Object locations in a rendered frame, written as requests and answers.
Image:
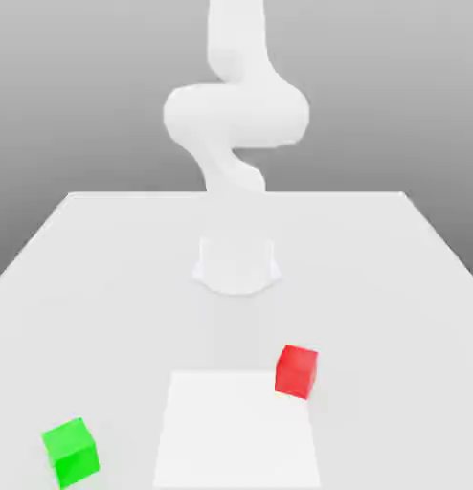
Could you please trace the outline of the small red cube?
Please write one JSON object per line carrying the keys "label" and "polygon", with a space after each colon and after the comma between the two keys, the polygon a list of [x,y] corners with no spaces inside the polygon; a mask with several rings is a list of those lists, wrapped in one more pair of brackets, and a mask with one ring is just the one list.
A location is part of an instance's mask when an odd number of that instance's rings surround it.
{"label": "small red cube", "polygon": [[276,364],[275,391],[307,400],[312,392],[319,353],[296,345],[285,345]]}

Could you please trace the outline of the small green cube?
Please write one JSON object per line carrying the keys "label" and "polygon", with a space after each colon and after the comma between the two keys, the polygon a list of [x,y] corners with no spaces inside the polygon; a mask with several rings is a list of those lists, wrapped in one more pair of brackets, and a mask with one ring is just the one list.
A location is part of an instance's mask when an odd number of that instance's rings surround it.
{"label": "small green cube", "polygon": [[96,441],[81,417],[44,432],[41,439],[60,490],[99,472]]}

